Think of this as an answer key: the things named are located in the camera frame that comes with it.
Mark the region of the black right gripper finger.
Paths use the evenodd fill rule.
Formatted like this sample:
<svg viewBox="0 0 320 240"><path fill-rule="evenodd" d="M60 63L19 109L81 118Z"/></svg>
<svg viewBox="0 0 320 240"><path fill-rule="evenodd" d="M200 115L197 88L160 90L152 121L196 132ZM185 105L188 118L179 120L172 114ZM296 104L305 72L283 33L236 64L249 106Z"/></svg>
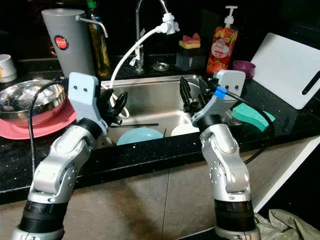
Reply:
<svg viewBox="0 0 320 240"><path fill-rule="evenodd" d="M210 92L210 82L207 78L198 77L198 99L211 99L213 94Z"/></svg>
<svg viewBox="0 0 320 240"><path fill-rule="evenodd" d="M183 102L183 111L193 114L195 112L195 100L191 96L190 85L184 77L180 78L179 92Z"/></svg>

